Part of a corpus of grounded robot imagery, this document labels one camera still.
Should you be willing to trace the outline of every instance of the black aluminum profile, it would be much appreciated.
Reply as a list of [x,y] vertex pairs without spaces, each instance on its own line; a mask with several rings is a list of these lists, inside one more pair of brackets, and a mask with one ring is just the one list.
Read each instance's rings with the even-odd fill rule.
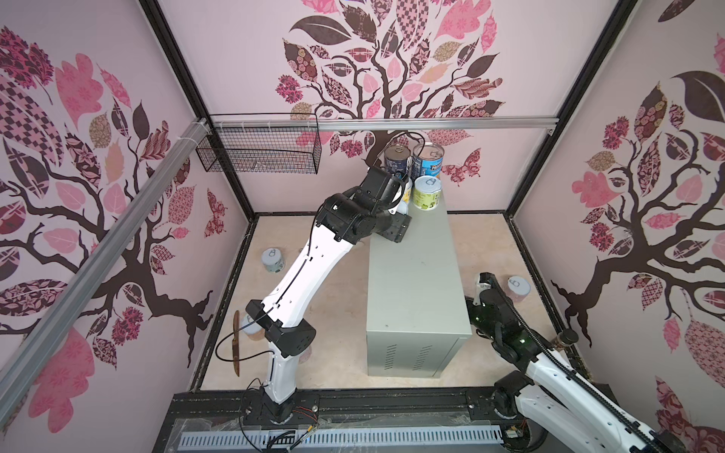
[[542,145],[539,147],[539,151],[536,152],[534,160],[531,161],[531,165],[529,165],[526,174],[516,188],[516,192],[513,194],[513,198],[506,209],[506,213],[509,216],[512,217],[516,214],[518,208],[521,207],[523,200],[526,198],[527,193],[533,187],[539,172],[541,172],[551,151],[559,141],[579,102],[584,97],[589,85],[602,66],[604,59],[617,41],[617,37],[619,37],[620,32],[623,30],[635,5],[637,5],[637,0],[619,0],[614,7],[612,14],[609,16],[609,20],[599,35],[599,39],[597,39],[597,43],[592,49],[592,53],[589,54],[579,76],[576,78],[576,82],[559,110],[557,115],[559,122],[556,125],[556,129],[554,129],[553,134],[546,136]]
[[166,54],[166,59],[171,65],[174,74],[176,74],[176,78],[179,81],[179,85],[181,85],[181,89],[186,95],[186,99],[191,105],[191,109],[197,117],[205,118],[207,120],[209,129],[211,130],[208,137],[209,142],[215,150],[217,158],[221,163],[221,167],[224,170],[224,174],[229,181],[229,185],[239,202],[239,206],[241,206],[247,221],[251,223],[254,219],[254,209],[252,209],[252,203],[249,202],[249,198],[247,197],[247,193],[244,191],[244,187],[241,185],[239,176],[233,169],[233,165],[229,160],[226,150],[224,149],[219,133],[214,127],[214,122],[212,121],[211,115],[207,110],[207,106],[202,99],[202,94],[196,86],[194,78],[191,76],[189,66],[187,66],[186,61],[181,54],[181,50],[176,43],[176,39],[174,38],[173,33],[171,33],[171,28],[166,21],[166,17],[161,10],[159,2],[157,0],[138,0],[138,2],[144,10],[146,18],[149,21],[149,25],[151,25],[152,30],[156,34],[156,38],[159,40],[159,44],[161,45],[164,54]]

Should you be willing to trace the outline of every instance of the pink wall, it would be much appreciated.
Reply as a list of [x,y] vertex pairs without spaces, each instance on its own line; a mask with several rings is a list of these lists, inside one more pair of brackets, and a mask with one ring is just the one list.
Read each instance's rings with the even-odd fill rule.
[[[373,3],[381,5],[377,11],[373,11]],[[217,1],[215,7],[209,8],[195,1],[169,1],[163,7],[212,113],[289,112],[293,104],[295,108],[300,108],[305,103],[320,115],[332,109],[332,118],[364,118],[368,116],[370,106],[377,101],[382,101],[383,106],[371,117],[395,117],[392,107],[398,101],[401,101],[402,117],[415,117],[427,109],[436,108],[436,116],[447,116],[455,107],[467,107],[483,101],[490,102],[486,110],[498,116],[554,116],[614,3],[574,0],[533,3],[519,0],[293,0],[285,2],[284,8],[275,2],[237,1]],[[426,7],[428,14],[425,19],[420,14],[412,17],[410,13],[403,12],[420,11]],[[381,9],[389,9],[389,12],[383,17]],[[355,28],[351,24],[359,21],[351,20],[352,15],[362,17],[363,23],[368,25]],[[335,36],[321,33],[320,36],[315,34],[314,26],[294,26],[308,17],[312,17],[313,21],[331,20],[349,37],[342,32]],[[404,29],[402,24],[409,22],[419,28]],[[385,41],[391,27],[399,42],[403,43],[399,59],[393,54],[387,57],[377,55],[380,69],[374,66],[372,59],[351,62],[345,59],[351,57],[346,53],[351,49],[373,52],[373,42]],[[409,31],[412,38],[406,41],[404,36]],[[309,84],[290,68],[283,40],[301,46],[309,54],[315,63],[314,75],[318,86]],[[419,73],[411,75],[409,72],[405,77],[405,68],[421,55],[419,46],[423,41],[428,43],[426,63]],[[453,71],[458,68],[459,53],[471,44],[475,44],[471,58],[462,64],[462,70],[457,71],[455,76],[468,73],[472,77],[462,77],[451,83]],[[484,56],[495,58],[486,72],[478,74],[471,68]],[[301,60],[304,65],[307,64],[304,61],[309,62],[309,59]],[[348,75],[340,71],[336,74],[328,67],[340,64],[350,67],[350,63],[358,71],[353,70]],[[399,75],[395,67],[400,67]],[[280,79],[283,75],[289,76],[289,79],[284,79],[288,83]],[[331,80],[329,86],[326,86],[324,77]],[[362,87],[362,98],[354,85],[355,78]],[[382,87],[389,88],[392,93],[403,84],[404,78],[404,87],[410,92],[400,91],[384,96]],[[470,87],[468,91],[464,88],[459,90],[452,86],[475,79],[478,79],[476,87],[479,90]],[[333,85],[337,83],[349,92],[349,101],[344,94],[335,99]],[[482,88],[483,85],[489,86],[488,91]],[[282,87],[280,94],[276,93],[279,86]],[[285,90],[298,94],[286,94],[285,99],[281,96]],[[330,104],[320,105],[317,90]],[[422,97],[417,94],[425,90],[428,92]],[[452,108],[442,109],[449,95]],[[542,134],[541,130],[470,130],[467,133],[460,131],[457,135],[441,132],[428,135],[446,149],[444,165],[450,167],[442,176],[442,181],[449,208],[506,208]],[[375,145],[369,149],[365,146],[365,136],[365,131],[353,137],[323,136],[322,159],[317,175],[240,174],[252,206],[257,211],[317,209],[330,194],[360,181],[367,170],[362,158],[371,152],[377,154],[390,137],[385,132],[375,133]],[[338,139],[342,143],[350,141],[347,153],[331,147]]]
[[516,221],[594,378],[722,452],[725,4],[669,4],[642,3]]
[[[3,13],[4,364],[194,116],[136,2],[14,1]],[[245,227],[224,176],[192,154],[0,449],[150,450],[189,386]]]

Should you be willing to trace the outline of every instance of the grey can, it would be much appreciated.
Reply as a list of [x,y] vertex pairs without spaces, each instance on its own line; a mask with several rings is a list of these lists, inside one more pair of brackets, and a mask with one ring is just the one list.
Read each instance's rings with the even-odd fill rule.
[[443,146],[429,141],[415,145],[415,148],[413,148],[413,168],[410,170],[411,178],[438,176],[443,165],[444,154]]

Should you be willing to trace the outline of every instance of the black cable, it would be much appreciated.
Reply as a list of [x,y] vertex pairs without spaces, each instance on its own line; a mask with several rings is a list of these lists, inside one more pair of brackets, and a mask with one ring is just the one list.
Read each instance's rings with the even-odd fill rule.
[[536,335],[536,333],[529,327],[528,324],[526,324],[526,321],[523,320],[521,317],[521,314],[518,312],[518,310],[513,306],[513,301],[509,299],[508,296],[506,296],[501,289],[501,287],[497,284],[495,285],[497,291],[499,292],[499,295],[506,301],[506,305],[511,309],[513,314],[516,316],[516,319],[518,319],[518,322],[523,326],[523,328],[526,330],[526,333],[531,337],[532,340],[534,340],[534,343],[544,352],[544,355],[547,359],[551,360],[551,362],[556,365],[560,370],[566,374],[566,377],[571,379],[572,381],[576,382],[580,387],[582,387],[589,395],[591,395],[594,399],[596,399],[606,410],[612,413],[617,420],[619,420],[624,426],[626,426],[629,431],[631,431],[635,436],[639,437],[640,440],[642,440],[646,445],[648,445],[654,452],[657,453],[665,453],[664,450],[660,448],[659,445],[657,445],[652,439],[647,437],[647,435],[639,430],[639,424],[635,424],[632,421],[630,421],[627,417],[625,417],[620,411],[618,411],[612,404],[610,404],[609,401],[602,398],[601,395],[599,395],[598,392],[596,392],[588,383],[584,382],[580,377],[579,374],[570,368],[567,368],[563,363],[559,362],[556,357],[549,351],[549,349],[542,343],[542,341],[539,339],[539,337]]

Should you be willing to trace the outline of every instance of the pink flower decal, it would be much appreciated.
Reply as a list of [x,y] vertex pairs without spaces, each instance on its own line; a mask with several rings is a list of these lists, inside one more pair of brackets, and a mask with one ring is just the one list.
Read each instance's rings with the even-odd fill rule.
[[28,416],[38,417],[49,410],[48,429],[62,430],[73,417],[70,399],[88,390],[88,376],[95,373],[91,346],[74,328],[63,347],[48,361],[36,379],[38,390],[30,400]]
[[93,80],[93,63],[83,54],[75,55],[75,66],[63,62],[56,68],[58,95],[68,115],[78,127],[78,118],[84,113],[94,113],[101,109],[98,100],[103,94],[103,85]]
[[583,180],[574,181],[571,184],[571,191],[575,194],[581,194],[579,202],[586,203],[586,207],[602,206],[619,195],[609,188],[604,173],[597,175],[592,172],[584,173]]

